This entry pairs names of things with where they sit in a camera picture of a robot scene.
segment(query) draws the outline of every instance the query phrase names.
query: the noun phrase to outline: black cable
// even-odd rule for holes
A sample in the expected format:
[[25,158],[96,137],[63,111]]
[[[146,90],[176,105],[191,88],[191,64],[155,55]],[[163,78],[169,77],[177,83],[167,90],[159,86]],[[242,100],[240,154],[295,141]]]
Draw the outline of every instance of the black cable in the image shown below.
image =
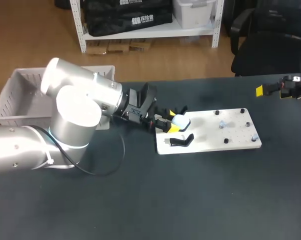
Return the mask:
[[50,135],[45,129],[41,128],[40,126],[34,126],[34,125],[31,125],[30,127],[34,128],[34,129],[36,129],[36,130],[39,130],[39,131],[43,132],[45,135],[47,135],[47,137],[49,137],[50,140],[52,140],[52,142],[53,142],[53,143],[56,145],[56,147],[59,149],[60,153],[61,153],[61,154],[62,154],[62,155],[63,155],[63,156],[71,163],[71,164],[73,164],[77,169],[81,170],[82,172],[84,172],[84,173],[86,173],[86,174],[88,174],[88,175],[97,176],[97,177],[107,177],[107,176],[110,176],[110,175],[116,173],[116,172],[120,169],[120,167],[121,167],[121,165],[122,165],[122,163],[123,163],[123,161],[124,161],[125,154],[126,154],[126,148],[125,148],[125,141],[124,141],[124,138],[123,138],[123,136],[122,136],[120,133],[118,133],[118,134],[119,134],[119,137],[120,137],[121,142],[122,142],[122,149],[123,149],[123,151],[122,151],[122,158],[119,160],[117,166],[116,166],[114,169],[112,169],[112,170],[110,170],[110,171],[108,171],[108,172],[106,172],[106,173],[94,173],[94,172],[90,172],[90,171],[85,170],[84,168],[80,167],[76,162],[74,162],[74,161],[72,160],[72,158],[64,151],[64,149],[61,147],[61,145],[55,140],[55,138],[54,138],[52,135]]

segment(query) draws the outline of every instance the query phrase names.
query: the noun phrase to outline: metal screw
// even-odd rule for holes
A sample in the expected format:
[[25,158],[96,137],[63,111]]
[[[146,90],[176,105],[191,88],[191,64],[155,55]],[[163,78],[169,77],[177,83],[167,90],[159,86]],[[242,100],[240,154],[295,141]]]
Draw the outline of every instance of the metal screw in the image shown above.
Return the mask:
[[255,134],[252,136],[251,141],[252,141],[252,142],[256,142],[256,140],[259,139],[259,138],[260,138],[260,137],[258,136],[258,134],[255,133]]
[[221,120],[220,123],[219,123],[219,128],[223,129],[224,127],[226,127],[226,122],[224,122],[223,120]]

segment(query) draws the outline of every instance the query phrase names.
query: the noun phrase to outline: metal shelf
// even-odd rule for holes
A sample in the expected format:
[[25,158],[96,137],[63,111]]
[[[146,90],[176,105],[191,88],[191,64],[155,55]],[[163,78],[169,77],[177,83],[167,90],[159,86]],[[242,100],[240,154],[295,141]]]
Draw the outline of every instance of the metal shelf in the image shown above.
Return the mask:
[[211,47],[217,48],[219,44],[224,0],[216,0],[215,18],[211,18],[209,24],[204,27],[182,29],[177,20],[173,18],[172,23],[98,37],[91,36],[82,24],[80,0],[70,0],[70,4],[82,53],[86,52],[87,40],[145,39],[212,35]]
[[173,17],[172,23],[152,26],[134,31],[128,31],[108,36],[91,36],[88,32],[84,34],[85,40],[104,40],[104,39],[145,39],[145,38],[167,38],[184,36],[203,36],[214,34],[214,20],[204,27],[183,29]]

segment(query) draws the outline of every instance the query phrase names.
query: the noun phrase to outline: chair backrest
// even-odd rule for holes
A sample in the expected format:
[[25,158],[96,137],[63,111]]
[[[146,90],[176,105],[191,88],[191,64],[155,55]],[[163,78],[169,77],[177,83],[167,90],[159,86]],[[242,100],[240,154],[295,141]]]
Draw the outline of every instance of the chair backrest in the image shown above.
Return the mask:
[[257,31],[301,38],[301,0],[259,0],[254,25]]

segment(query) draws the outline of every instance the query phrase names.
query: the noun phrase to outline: black office chair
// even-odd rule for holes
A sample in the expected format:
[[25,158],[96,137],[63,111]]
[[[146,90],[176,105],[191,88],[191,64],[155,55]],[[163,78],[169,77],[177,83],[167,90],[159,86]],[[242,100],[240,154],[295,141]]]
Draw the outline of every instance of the black office chair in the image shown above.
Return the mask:
[[[241,29],[248,21],[249,34],[239,48]],[[236,76],[299,73],[301,0],[260,0],[235,19],[230,45]]]

